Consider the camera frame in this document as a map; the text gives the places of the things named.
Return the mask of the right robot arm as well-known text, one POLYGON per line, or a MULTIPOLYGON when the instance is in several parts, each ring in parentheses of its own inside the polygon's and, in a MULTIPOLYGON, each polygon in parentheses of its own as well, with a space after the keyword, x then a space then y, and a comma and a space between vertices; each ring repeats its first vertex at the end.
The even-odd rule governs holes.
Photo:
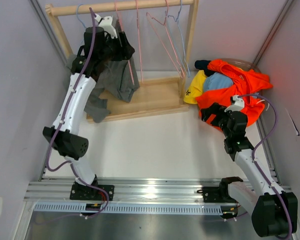
POLYGON ((223 132, 226 153, 252 186, 247 188, 238 178, 224 178, 218 189, 219 198, 224 202, 236 200, 250 215, 259 237, 290 239, 297 231, 298 199, 293 192, 286 192, 257 159, 254 146, 246 137, 247 115, 218 103, 201 109, 200 115, 202 121, 223 132))

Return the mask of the pink hanger of navy shorts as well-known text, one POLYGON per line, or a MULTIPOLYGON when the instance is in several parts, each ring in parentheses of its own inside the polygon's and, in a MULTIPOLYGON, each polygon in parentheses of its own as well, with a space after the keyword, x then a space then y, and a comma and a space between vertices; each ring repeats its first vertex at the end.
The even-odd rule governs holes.
POLYGON ((180 63, 177 51, 175 49, 175 45, 173 43, 173 39, 168 30, 168 13, 169 13, 170 5, 167 0, 165 0, 164 3, 165 3, 166 9, 165 9, 165 13, 164 13, 164 19, 162 21, 155 18, 149 12, 146 13, 146 19, 147 19, 148 23, 150 24, 150 27, 152 28, 158 41, 162 45, 164 52, 167 54, 169 60, 171 61, 172 65, 174 66, 175 70, 177 71, 178 75, 180 76, 180 78, 183 78, 185 76, 185 71, 182 67, 182 64, 180 63), (164 29, 165 35, 168 39, 167 43, 165 43, 165 41, 161 37, 155 24, 158 24, 159 26, 161 26, 164 29))

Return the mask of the light blue shorts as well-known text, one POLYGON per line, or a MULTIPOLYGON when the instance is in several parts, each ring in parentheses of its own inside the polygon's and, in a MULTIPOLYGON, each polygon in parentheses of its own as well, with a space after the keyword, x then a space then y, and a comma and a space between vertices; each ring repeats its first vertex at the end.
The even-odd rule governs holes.
POLYGON ((227 89, 234 85, 233 80, 222 74, 215 72, 211 76, 208 76, 203 84, 203 92, 212 91, 212 90, 220 90, 227 89))

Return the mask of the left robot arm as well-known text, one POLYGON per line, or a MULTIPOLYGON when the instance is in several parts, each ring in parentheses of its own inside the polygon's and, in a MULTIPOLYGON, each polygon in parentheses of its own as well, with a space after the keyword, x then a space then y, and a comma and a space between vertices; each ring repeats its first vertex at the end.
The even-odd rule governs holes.
POLYGON ((130 45, 124 31, 111 34, 105 27, 88 27, 83 35, 84 44, 80 46, 71 65, 70 81, 61 109, 52 123, 44 127, 42 134, 48 141, 45 157, 46 168, 50 172, 49 160, 52 150, 64 157, 63 165, 70 164, 75 181, 83 185, 81 194, 87 200, 98 196, 99 188, 92 184, 97 177, 85 157, 89 147, 87 138, 79 136, 81 118, 87 100, 94 89, 97 75, 108 61, 129 60, 135 49, 130 45))

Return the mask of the pink hanger of orange shorts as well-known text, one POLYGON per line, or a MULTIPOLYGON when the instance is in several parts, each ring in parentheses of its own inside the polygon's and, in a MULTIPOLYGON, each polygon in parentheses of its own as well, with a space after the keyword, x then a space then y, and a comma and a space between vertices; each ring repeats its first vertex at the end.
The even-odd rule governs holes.
MULTIPOLYGON (((116 14, 117 14, 117 18, 118 18, 118 22, 119 22, 119 26, 120 26, 120 32, 124 32, 124 26, 123 26, 123 23, 122 23, 122 17, 121 17, 121 13, 118 11, 118 6, 117 6, 117 1, 115 0, 114 1, 114 6, 115 6, 115 11, 116 11, 116 14)), ((134 81, 134 76, 133 76, 133 71, 132 71, 132 66, 131 66, 131 62, 130 62, 130 59, 134 53, 134 48, 129 44, 129 41, 127 40, 128 42, 128 46, 127 46, 127 49, 126 50, 123 50, 122 49, 122 57, 127 60, 127 63, 128 63, 128 67, 129 67, 129 71, 130 71, 130 76, 131 76, 131 81, 132 81, 132 84, 135 85, 135 81, 134 81)))

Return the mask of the grey shorts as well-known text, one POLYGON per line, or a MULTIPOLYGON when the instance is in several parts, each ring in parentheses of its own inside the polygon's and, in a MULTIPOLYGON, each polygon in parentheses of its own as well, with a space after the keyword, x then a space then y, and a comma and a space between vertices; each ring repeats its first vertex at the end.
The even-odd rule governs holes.
MULTIPOLYGON (((92 17, 91 27, 98 27, 95 15, 92 17)), ((72 62, 76 55, 68 59, 68 68, 71 71, 72 62)), ((111 112, 107 108, 107 99, 101 99, 100 95, 108 91, 116 99, 129 103, 133 94, 140 87, 138 76, 133 67, 133 57, 130 59, 134 85, 132 84, 131 74, 127 60, 108 61, 102 67, 102 72, 96 76, 96 85, 90 93, 83 112, 90 115, 94 122, 102 122, 111 112)))

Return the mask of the orange shorts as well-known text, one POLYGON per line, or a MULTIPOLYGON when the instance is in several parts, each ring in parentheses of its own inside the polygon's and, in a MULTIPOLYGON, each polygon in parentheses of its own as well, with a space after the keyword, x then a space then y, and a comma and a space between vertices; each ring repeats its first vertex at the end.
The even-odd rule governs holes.
POLYGON ((246 95, 256 94, 262 90, 273 88, 273 85, 270 83, 270 77, 266 74, 255 72, 253 69, 248 71, 242 70, 221 59, 211 60, 208 64, 208 69, 231 78, 233 85, 229 88, 203 92, 201 96, 196 98, 199 108, 208 108, 213 103, 228 107, 231 104, 231 96, 244 95, 245 107, 241 112, 247 115, 248 126, 254 124, 265 109, 265 104, 255 97, 246 95))

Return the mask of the navy blue shorts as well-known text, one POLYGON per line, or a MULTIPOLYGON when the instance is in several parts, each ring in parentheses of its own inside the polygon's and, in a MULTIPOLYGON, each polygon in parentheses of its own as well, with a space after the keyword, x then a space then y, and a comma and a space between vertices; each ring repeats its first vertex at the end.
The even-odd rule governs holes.
POLYGON ((210 62, 211 62, 210 60, 196 60, 194 63, 194 67, 197 70, 204 71, 204 74, 207 77, 209 77, 215 73, 214 71, 208 69, 208 65, 210 62))

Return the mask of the yellow shorts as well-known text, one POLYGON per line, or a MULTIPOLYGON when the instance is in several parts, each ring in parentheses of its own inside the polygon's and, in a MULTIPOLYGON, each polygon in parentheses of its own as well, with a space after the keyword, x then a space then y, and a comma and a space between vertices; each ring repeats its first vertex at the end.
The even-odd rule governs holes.
POLYGON ((204 70, 199 70, 195 77, 193 78, 190 86, 185 91, 183 101, 186 104, 196 105, 197 98, 204 93, 204 83, 207 79, 207 76, 204 70))

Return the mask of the blue wire hanger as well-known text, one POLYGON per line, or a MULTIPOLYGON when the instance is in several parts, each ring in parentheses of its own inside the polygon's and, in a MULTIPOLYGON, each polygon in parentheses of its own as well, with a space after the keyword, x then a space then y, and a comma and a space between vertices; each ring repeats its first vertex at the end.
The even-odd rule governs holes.
POLYGON ((181 16, 181 13, 182 13, 182 9, 183 9, 183 1, 181 0, 177 15, 167 14, 167 18, 173 19, 174 23, 177 26, 177 29, 178 29, 178 32, 179 32, 179 37, 180 37, 180 40, 181 40, 181 50, 182 50, 183 56, 181 55, 181 53, 179 51, 179 47, 178 47, 178 45, 177 45, 177 43, 176 43, 176 41, 174 40, 173 37, 171 38, 172 44, 173 44, 174 50, 176 52, 176 55, 177 55, 178 59, 180 60, 182 70, 184 71, 183 75, 185 77, 190 77, 191 72, 190 72, 188 62, 186 60, 185 40, 184 40, 184 35, 183 35, 183 32, 181 30, 181 26, 180 26, 180 16, 181 16))

